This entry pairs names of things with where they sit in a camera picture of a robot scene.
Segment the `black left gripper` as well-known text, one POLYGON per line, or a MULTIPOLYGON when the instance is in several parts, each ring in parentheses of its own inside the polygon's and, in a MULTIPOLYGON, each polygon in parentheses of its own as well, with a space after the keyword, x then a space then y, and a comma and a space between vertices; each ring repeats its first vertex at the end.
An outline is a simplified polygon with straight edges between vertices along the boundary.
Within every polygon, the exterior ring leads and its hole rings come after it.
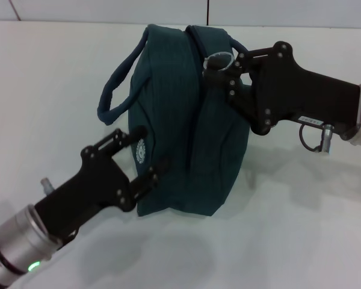
POLYGON ((66 238, 106 207, 130 212, 140 199, 157 187, 170 168, 169 158, 161 159, 131 182, 112 159, 113 155, 147 135, 148 130, 143 125, 129 134, 116 129, 84 148, 79 172, 35 205, 48 233, 66 238))

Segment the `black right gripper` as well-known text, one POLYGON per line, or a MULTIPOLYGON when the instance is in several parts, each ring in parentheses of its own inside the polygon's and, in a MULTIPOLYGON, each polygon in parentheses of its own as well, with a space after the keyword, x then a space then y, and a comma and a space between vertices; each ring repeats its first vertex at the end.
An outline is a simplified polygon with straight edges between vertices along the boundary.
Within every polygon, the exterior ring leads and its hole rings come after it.
POLYGON ((211 54, 204 79, 255 134, 268 134, 281 120, 301 123, 304 117, 318 120, 317 128, 332 125, 343 138, 357 131, 360 87, 303 69, 289 43, 239 51, 237 56, 225 51, 211 54), (245 73, 251 74, 253 88, 241 81, 245 73))

